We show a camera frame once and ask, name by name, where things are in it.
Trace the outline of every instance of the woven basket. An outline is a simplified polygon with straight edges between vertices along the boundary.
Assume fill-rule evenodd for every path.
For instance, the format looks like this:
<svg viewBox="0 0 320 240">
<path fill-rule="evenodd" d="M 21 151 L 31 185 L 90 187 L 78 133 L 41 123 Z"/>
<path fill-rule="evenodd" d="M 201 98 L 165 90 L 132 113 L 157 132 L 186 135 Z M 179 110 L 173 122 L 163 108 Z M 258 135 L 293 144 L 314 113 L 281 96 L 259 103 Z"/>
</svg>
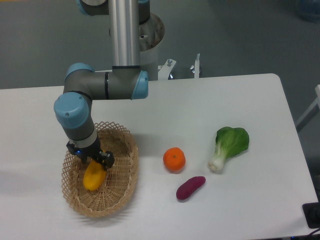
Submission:
<svg viewBox="0 0 320 240">
<path fill-rule="evenodd" d="M 83 164 L 67 151 L 62 169 L 62 193 L 69 205 L 88 217 L 103 217 L 121 209 L 131 198 L 138 178 L 138 147 L 133 136 L 114 122 L 95 124 L 101 148 L 111 151 L 114 164 L 107 171 L 101 186 L 86 190 L 83 185 L 85 171 L 91 161 Z"/>
</svg>

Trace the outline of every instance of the purple sweet potato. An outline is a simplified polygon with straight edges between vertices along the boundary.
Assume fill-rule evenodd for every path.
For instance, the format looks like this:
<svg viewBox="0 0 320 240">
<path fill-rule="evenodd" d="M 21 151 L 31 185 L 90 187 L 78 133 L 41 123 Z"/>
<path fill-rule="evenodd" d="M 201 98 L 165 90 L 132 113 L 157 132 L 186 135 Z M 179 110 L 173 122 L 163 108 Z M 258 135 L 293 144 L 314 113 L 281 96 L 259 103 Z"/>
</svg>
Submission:
<svg viewBox="0 0 320 240">
<path fill-rule="evenodd" d="M 178 200 L 188 199 L 198 188 L 205 184 L 206 178 L 204 176 L 194 176 L 182 184 L 176 191 L 176 198 Z"/>
</svg>

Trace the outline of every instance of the toy fruit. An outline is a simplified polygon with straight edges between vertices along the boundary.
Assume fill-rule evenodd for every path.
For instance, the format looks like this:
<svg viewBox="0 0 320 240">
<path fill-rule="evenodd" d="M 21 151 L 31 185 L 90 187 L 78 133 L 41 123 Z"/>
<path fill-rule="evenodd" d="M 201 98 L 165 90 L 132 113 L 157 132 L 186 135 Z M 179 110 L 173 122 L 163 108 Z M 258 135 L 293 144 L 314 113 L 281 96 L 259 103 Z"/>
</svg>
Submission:
<svg viewBox="0 0 320 240">
<path fill-rule="evenodd" d="M 188 199 L 198 188 L 205 184 L 206 178 L 204 176 L 194 176 L 182 184 L 176 191 L 176 198 L 178 200 Z"/>
<path fill-rule="evenodd" d="M 85 189 L 94 191 L 103 183 L 107 172 L 100 163 L 92 160 L 86 168 L 83 176 L 83 186 Z"/>
<path fill-rule="evenodd" d="M 186 164 L 186 157 L 180 148 L 173 147 L 164 153 L 163 163 L 168 170 L 175 172 L 182 169 Z"/>
</svg>

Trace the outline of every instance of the blue joint cap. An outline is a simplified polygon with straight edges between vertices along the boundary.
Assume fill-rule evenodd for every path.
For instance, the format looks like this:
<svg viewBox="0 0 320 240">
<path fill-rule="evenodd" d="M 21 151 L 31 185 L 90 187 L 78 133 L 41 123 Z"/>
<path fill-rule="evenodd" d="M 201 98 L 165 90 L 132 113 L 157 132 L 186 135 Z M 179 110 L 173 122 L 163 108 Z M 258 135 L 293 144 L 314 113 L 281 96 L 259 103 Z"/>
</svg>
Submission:
<svg viewBox="0 0 320 240">
<path fill-rule="evenodd" d="M 68 68 L 68 71 L 66 72 L 66 75 L 65 75 L 65 79 L 67 79 L 67 77 L 73 73 L 74 71 L 77 71 L 77 70 L 89 70 L 91 72 L 94 72 L 94 68 L 88 64 L 85 64 L 85 63 L 82 63 L 82 62 L 77 62 L 77 63 L 74 63 L 72 64 L 69 68 Z"/>
<path fill-rule="evenodd" d="M 136 81 L 131 100 L 145 99 L 149 94 L 149 75 L 147 71 L 141 71 Z"/>
<path fill-rule="evenodd" d="M 76 92 L 66 92 L 58 97 L 53 106 L 56 119 L 63 128 L 76 129 L 89 117 L 89 106 L 84 97 Z"/>
<path fill-rule="evenodd" d="M 80 12 L 81 12 L 83 15 L 89 15 L 89 14 L 84 10 L 84 8 L 82 7 L 80 1 L 81 1 L 81 0 L 75 0 L 76 5 L 78 6 Z"/>
</svg>

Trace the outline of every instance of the metal arm tube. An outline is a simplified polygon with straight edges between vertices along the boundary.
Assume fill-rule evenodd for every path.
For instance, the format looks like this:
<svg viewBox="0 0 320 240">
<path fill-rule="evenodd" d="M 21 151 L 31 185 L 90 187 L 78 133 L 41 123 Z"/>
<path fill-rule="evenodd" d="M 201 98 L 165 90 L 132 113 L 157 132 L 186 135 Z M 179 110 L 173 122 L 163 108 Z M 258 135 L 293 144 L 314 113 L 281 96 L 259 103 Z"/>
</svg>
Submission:
<svg viewBox="0 0 320 240">
<path fill-rule="evenodd" d="M 139 66 L 138 0 L 109 0 L 112 65 Z"/>
</svg>

